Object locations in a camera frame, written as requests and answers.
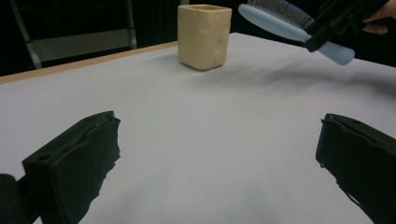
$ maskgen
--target beige cup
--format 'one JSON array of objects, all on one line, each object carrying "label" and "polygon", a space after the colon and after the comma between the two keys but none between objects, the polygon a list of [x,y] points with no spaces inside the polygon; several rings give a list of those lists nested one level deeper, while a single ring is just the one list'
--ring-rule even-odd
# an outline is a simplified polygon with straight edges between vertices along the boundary
[{"label": "beige cup", "polygon": [[183,5],[177,11],[178,58],[198,70],[225,62],[232,10],[210,5]]}]

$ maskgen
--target table surface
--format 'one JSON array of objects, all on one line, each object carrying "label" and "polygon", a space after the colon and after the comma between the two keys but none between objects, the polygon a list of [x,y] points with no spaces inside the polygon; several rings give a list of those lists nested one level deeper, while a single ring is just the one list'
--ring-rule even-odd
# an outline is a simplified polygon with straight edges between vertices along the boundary
[{"label": "table surface", "polygon": [[0,170],[114,110],[121,157],[81,223],[372,223],[315,152],[326,113],[395,135],[394,68],[240,34],[206,72],[175,44],[69,68],[0,85]]}]

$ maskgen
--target brush handle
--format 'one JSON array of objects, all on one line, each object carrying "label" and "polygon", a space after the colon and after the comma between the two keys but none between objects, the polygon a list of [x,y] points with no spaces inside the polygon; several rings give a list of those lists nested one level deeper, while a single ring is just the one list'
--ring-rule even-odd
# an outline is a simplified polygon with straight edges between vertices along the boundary
[{"label": "brush handle", "polygon": [[[245,19],[274,35],[303,43],[311,38],[311,35],[303,29],[282,21],[255,7],[242,4],[238,10]],[[350,63],[355,57],[355,51],[353,49],[348,49],[332,42],[325,43],[318,51],[340,65]]]}]

